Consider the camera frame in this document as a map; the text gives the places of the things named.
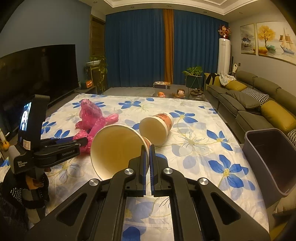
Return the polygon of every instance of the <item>wall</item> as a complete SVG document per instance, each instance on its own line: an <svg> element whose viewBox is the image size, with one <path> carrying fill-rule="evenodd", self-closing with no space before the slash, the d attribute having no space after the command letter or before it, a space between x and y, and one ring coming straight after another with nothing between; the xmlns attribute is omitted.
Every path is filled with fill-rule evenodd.
<svg viewBox="0 0 296 241"><path fill-rule="evenodd" d="M295 65L259 55L241 54L240 26L269 21L285 21L285 18L274 7L269 13L262 13L229 23L231 29L231 56L234 57L234 63L241 63L238 70L251 72L268 79L296 96Z"/></svg>
<svg viewBox="0 0 296 241"><path fill-rule="evenodd" d="M91 14L106 22L106 15L98 10L95 10L93 7L91 8Z"/></svg>
<svg viewBox="0 0 296 241"><path fill-rule="evenodd" d="M84 81L90 14L91 7L78 0L25 0L0 33L0 57L33 47L75 44L78 79Z"/></svg>

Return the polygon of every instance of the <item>ceiling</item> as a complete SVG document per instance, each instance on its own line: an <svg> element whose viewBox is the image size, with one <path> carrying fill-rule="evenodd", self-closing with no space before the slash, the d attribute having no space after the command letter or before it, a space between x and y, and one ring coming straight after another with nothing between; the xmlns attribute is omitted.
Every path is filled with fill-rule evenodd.
<svg viewBox="0 0 296 241"><path fill-rule="evenodd" d="M169 8L205 14L232 22L276 9L270 0L80 0L105 15L115 12Z"/></svg>

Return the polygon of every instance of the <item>white floor-standing air conditioner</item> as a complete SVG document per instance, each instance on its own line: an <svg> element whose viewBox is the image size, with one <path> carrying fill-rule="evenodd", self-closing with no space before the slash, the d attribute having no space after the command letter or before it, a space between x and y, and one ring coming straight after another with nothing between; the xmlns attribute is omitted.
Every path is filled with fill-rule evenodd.
<svg viewBox="0 0 296 241"><path fill-rule="evenodd" d="M228 74L229 64L230 64L230 40L220 38L217 74Z"/></svg>

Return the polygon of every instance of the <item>metal bolt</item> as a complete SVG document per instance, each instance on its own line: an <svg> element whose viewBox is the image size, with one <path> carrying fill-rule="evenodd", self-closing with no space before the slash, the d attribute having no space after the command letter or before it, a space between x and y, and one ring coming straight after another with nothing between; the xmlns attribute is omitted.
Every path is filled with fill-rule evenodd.
<svg viewBox="0 0 296 241"><path fill-rule="evenodd" d="M163 172L165 174L172 174L173 173L173 170L171 168L167 167L167 168L163 169Z"/></svg>
<svg viewBox="0 0 296 241"><path fill-rule="evenodd" d="M131 175L131 174L133 174L133 169L127 168L127 169L124 170L124 173L127 174L127 175Z"/></svg>
<svg viewBox="0 0 296 241"><path fill-rule="evenodd" d="M91 179L91 180L89 180L89 184L91 186L96 186L99 184L99 180L98 179Z"/></svg>
<svg viewBox="0 0 296 241"><path fill-rule="evenodd" d="M203 178L200 179L200 184L201 185L207 185L207 184L209 184L209 180L203 177Z"/></svg>

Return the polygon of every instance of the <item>crumpled plastic bag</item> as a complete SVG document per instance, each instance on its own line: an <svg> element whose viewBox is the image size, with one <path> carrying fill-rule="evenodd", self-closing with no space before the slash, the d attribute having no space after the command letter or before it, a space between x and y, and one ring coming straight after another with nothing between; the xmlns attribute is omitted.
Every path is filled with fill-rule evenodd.
<svg viewBox="0 0 296 241"><path fill-rule="evenodd" d="M105 125L111 125L118 121L118 114L112 114L104 117L102 111L93 102L88 99L81 100L81 111L79 113L81 121L77 122L76 129L81 129L74 137L73 140L87 137L87 146L80 147L80 152L90 153L91 144L94 136Z"/></svg>
<svg viewBox="0 0 296 241"><path fill-rule="evenodd" d="M221 85L225 86L227 85L229 82L236 80L236 78L234 76L228 75L228 74L221 74L219 76L219 80Z"/></svg>

